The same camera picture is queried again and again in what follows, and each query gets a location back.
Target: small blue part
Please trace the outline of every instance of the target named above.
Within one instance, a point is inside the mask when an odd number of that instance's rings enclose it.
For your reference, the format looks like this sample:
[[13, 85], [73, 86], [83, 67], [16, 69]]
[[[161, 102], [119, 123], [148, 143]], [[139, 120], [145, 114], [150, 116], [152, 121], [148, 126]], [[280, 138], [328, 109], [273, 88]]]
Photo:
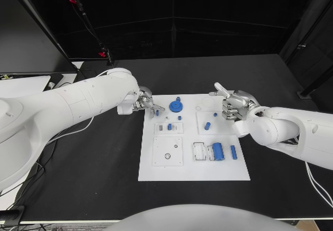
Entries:
[[217, 161], [224, 160], [224, 149], [221, 143], [214, 143], [214, 157]]
[[210, 130], [210, 127], [211, 127], [211, 123], [208, 122], [205, 126], [205, 130]]
[[237, 154], [237, 149], [235, 149], [234, 145], [231, 145], [231, 154], [233, 154], [233, 159], [237, 160], [238, 159], [238, 154]]
[[172, 112], [181, 112], [184, 109], [184, 104], [181, 103], [181, 98], [178, 97], [176, 101], [171, 103], [169, 106]]

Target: black table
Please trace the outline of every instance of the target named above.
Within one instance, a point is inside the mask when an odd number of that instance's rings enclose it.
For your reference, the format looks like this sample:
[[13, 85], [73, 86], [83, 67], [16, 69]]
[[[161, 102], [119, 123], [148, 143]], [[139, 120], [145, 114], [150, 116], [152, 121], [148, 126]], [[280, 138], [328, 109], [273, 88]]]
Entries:
[[[251, 93], [264, 106], [318, 110], [312, 100], [299, 98], [296, 92], [303, 88], [276, 54], [122, 60], [116, 64], [132, 71], [153, 94], [210, 93], [221, 82], [227, 89]], [[109, 68], [100, 61], [83, 65], [99, 73]], [[113, 109], [96, 117], [86, 131], [60, 139], [47, 173], [21, 202], [26, 206], [22, 221], [124, 219], [176, 204], [231, 206], [273, 218], [333, 218], [312, 187], [305, 162], [259, 145], [251, 136], [241, 138], [251, 181], [139, 182], [143, 122], [145, 111], [120, 116]], [[310, 168], [333, 192], [333, 171]]]

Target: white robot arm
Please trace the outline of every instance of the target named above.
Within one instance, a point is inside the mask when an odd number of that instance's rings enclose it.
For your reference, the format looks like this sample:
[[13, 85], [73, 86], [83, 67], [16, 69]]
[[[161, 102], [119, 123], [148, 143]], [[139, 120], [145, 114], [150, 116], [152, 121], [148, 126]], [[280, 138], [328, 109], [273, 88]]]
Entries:
[[210, 95], [225, 97], [224, 118], [240, 119], [233, 126], [237, 136], [251, 134], [260, 145], [333, 170], [333, 115], [263, 107], [247, 92], [228, 91], [220, 83], [215, 88]]
[[156, 109], [165, 110], [124, 68], [39, 94], [0, 99], [0, 191], [31, 170], [50, 139], [114, 107], [120, 115], [150, 108], [155, 116]]

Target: blue battery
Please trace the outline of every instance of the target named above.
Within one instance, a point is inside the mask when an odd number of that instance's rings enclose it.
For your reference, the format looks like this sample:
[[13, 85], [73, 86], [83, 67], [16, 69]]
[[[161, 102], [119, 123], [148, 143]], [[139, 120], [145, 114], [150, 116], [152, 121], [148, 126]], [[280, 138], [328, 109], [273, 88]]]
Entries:
[[210, 130], [210, 127], [211, 127], [211, 123], [208, 122], [205, 126], [205, 130]]
[[237, 160], [238, 159], [238, 154], [237, 154], [237, 149], [235, 149], [234, 145], [231, 145], [231, 154], [233, 154], [233, 159]]
[[224, 160], [224, 149], [221, 143], [214, 143], [214, 157], [217, 161]]

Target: white cable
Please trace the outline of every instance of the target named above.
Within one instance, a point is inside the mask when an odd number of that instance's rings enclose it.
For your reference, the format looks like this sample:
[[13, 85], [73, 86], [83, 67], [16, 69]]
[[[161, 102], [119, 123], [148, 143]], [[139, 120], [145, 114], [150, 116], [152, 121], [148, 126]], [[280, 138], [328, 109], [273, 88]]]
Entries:
[[[99, 76], [101, 76], [101, 75], [103, 75], [106, 72], [109, 72], [110, 70], [112, 70], [112, 69], [109, 69], [107, 71], [104, 71]], [[97, 77], [99, 77], [99, 76], [97, 76]]]
[[[333, 208], [332, 196], [329, 195], [328, 191], [325, 190], [325, 188], [322, 187], [322, 185], [321, 185], [321, 184], [318, 183], [318, 181], [315, 180], [315, 177], [313, 177], [312, 170], [310, 170], [310, 167], [309, 167], [308, 162], [306, 162], [306, 168], [308, 168], [308, 175], [309, 175], [309, 179], [310, 179], [310, 182], [312, 182], [312, 184], [313, 184], [313, 187], [315, 187], [315, 189], [316, 189], [319, 195], [323, 197], [325, 201], [328, 202], [328, 204], [329, 204], [331, 207]], [[322, 188], [322, 190], [325, 191], [325, 193], [328, 194], [329, 199], [331, 199], [332, 202], [329, 202], [328, 199], [325, 198], [323, 194], [321, 193], [321, 191], [319, 191], [319, 189], [318, 189], [318, 187], [316, 187], [316, 185], [315, 185], [315, 182], [316, 182], [316, 184], [319, 185], [319, 187]]]
[[86, 127], [84, 129], [78, 130], [78, 131], [74, 131], [74, 132], [71, 132], [71, 133], [68, 133], [68, 134], [64, 134], [63, 136], [58, 136], [57, 138], [54, 138], [54, 139], [52, 139], [52, 140], [47, 143], [47, 145], [48, 145], [48, 144], [51, 144], [55, 140], [58, 140], [61, 137], [64, 137], [64, 136], [67, 136], [67, 135], [71, 135], [71, 134], [75, 134], [75, 133], [81, 132], [83, 130], [86, 130], [86, 129], [87, 129], [87, 127]]

